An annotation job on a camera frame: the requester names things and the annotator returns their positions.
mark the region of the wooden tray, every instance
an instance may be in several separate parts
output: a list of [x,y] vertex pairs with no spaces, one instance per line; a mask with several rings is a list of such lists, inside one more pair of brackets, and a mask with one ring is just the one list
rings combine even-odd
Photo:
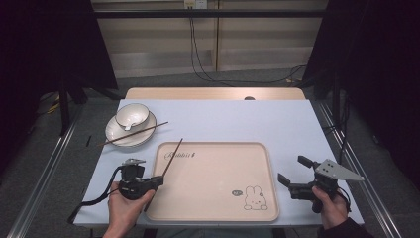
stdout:
[[[177,142],[157,148],[162,175]],[[183,142],[147,217],[160,221],[272,221],[278,204],[261,143]]]

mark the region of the black strap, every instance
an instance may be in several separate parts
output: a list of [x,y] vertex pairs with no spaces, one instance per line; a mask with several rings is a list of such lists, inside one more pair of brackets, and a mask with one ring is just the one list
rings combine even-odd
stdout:
[[112,174],[111,179],[109,180],[108,185],[106,186],[105,191],[102,193],[102,195],[100,195],[98,198],[96,198],[94,200],[82,201],[76,206],[76,208],[74,208],[73,212],[71,212],[71,215],[68,216],[68,218],[67,218],[67,223],[68,224],[73,224],[74,223],[74,219],[76,218],[76,215],[77,215],[77,213],[79,212],[79,210],[82,206],[91,206],[91,205],[97,204],[97,203],[101,202],[103,199],[108,197],[109,193],[112,192],[111,191],[111,192],[108,193],[108,190],[111,187],[112,182],[114,181],[114,177],[117,174],[117,171],[121,170],[122,168],[123,167],[120,166],[117,169],[115,169],[115,171]]

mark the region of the white tabletop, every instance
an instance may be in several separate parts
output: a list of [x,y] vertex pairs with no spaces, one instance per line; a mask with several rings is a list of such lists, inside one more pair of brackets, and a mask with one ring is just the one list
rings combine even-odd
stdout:
[[[114,170],[129,158],[146,160],[144,178],[152,175],[157,148],[165,142],[258,142],[266,146],[276,181],[281,173],[293,183],[314,180],[312,169],[297,162],[299,155],[323,162],[334,159],[318,119],[308,100],[121,100],[119,108],[130,103],[143,103],[157,117],[154,135],[143,145],[126,148],[106,145],[98,160],[84,201],[102,194]],[[117,173],[115,180],[121,177]],[[347,184],[339,181],[354,201]],[[168,222],[151,221],[142,213],[137,221],[145,226],[298,226],[319,225],[319,214],[311,210],[307,200],[290,198],[288,189],[276,181],[279,216],[271,222]],[[364,223],[357,205],[352,202],[350,216]],[[75,225],[94,227],[108,224],[107,199],[94,206],[82,207]]]

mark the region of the gray floor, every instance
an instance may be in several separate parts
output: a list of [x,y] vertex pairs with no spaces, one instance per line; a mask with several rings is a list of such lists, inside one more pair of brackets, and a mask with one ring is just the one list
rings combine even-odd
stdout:
[[[289,70],[246,70],[230,72],[208,73],[212,78],[220,80],[243,80],[246,82],[228,82],[235,86],[290,86],[283,81],[272,83],[257,83],[252,81],[279,80],[289,74]],[[299,78],[299,71],[294,78]],[[205,81],[194,74],[167,75],[144,78],[128,78],[119,80],[120,89],[115,93],[125,95],[127,90],[134,86],[226,86],[225,84]],[[0,237],[7,237],[19,214],[25,209],[32,194],[39,194],[30,214],[25,216],[26,224],[16,237],[89,237],[91,231],[87,228],[76,227],[66,223],[67,216],[73,207],[81,201],[84,189],[87,187],[101,149],[94,146],[105,141],[103,128],[109,118],[115,113],[118,101],[110,100],[101,94],[86,89],[89,100],[84,105],[69,103],[74,120],[71,140],[66,142],[66,149],[62,152],[54,150],[57,143],[64,139],[60,132],[59,110],[52,114],[42,114],[34,130],[13,163],[2,177],[0,187]],[[313,100],[312,88],[304,89],[305,96],[312,99],[314,110],[319,117],[320,124],[327,127],[328,121],[323,115],[322,105],[329,104],[331,99]],[[51,102],[45,100],[40,104],[40,111],[48,110]],[[326,129],[326,137],[334,153],[340,154],[340,147],[335,134]],[[348,121],[348,142],[353,149],[354,156],[362,165],[374,191],[383,203],[384,211],[388,212],[390,219],[381,224],[377,218],[381,214],[365,199],[364,189],[358,183],[351,183],[352,193],[356,199],[367,230],[375,237],[392,237],[387,235],[382,226],[392,224],[396,226],[399,235],[393,237],[418,237],[420,231],[420,192],[395,167],[388,151],[378,145],[373,132],[358,115],[357,110],[351,107]],[[59,154],[59,161],[52,166],[51,180],[44,184],[45,192],[35,190],[37,182],[42,175],[52,154]],[[93,236],[101,236],[104,229],[95,229]],[[287,237],[315,237],[316,227],[286,228]],[[141,237],[143,230],[136,227],[128,237]]]

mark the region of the white bowl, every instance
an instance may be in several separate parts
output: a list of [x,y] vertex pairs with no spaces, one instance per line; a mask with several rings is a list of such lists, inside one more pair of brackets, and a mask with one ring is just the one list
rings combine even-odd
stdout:
[[133,103],[118,110],[115,119],[126,131],[145,122],[149,117],[149,108],[140,103]]
[[[149,127],[153,127],[157,124],[157,118],[155,115],[150,112],[149,119],[144,123],[145,126],[142,127],[134,127],[131,131],[124,130],[125,128],[120,126],[120,124],[117,123],[117,120],[115,119],[116,116],[112,117],[111,120],[109,120],[108,124],[106,125],[105,129],[105,135],[108,141],[115,140],[117,138],[130,135],[140,129],[146,129]],[[141,132],[139,134],[118,140],[113,142],[116,146],[122,146],[122,147],[134,147],[143,144],[145,141],[147,141],[152,134],[154,133],[155,128],[147,130],[145,132]]]

